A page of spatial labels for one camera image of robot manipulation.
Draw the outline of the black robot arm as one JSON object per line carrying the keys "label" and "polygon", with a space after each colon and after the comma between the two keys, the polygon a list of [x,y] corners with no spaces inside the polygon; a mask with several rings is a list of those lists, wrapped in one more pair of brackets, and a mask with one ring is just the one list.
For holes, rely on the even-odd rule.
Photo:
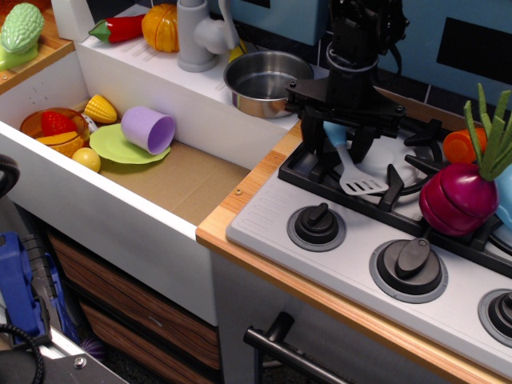
{"label": "black robot arm", "polygon": [[329,74],[290,82],[286,110],[298,115],[304,148],[318,157],[325,152],[324,122],[363,129],[357,150],[362,160],[370,135],[395,133],[406,115],[406,108],[378,92],[374,82],[380,56],[392,53],[401,59],[396,45],[409,21],[400,1],[332,1],[330,17]]}

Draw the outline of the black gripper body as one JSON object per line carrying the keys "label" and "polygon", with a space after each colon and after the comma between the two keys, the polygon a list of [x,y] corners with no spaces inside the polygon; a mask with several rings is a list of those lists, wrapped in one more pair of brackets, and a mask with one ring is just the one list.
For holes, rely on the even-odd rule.
{"label": "black gripper body", "polygon": [[315,118],[348,126],[395,128],[406,108],[371,84],[332,86],[328,78],[293,80],[287,86],[286,109],[301,119]]}

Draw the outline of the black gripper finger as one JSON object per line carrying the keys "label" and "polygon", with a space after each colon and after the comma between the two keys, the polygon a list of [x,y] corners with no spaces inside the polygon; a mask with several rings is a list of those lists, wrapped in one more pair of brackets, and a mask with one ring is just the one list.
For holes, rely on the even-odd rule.
{"label": "black gripper finger", "polygon": [[382,129],[374,126],[362,126],[355,130],[351,145],[351,158],[354,163],[364,160],[376,138],[382,136]]}
{"label": "black gripper finger", "polygon": [[326,132],[324,121],[311,115],[303,115],[301,123],[302,141],[307,152],[317,159],[325,156]]}

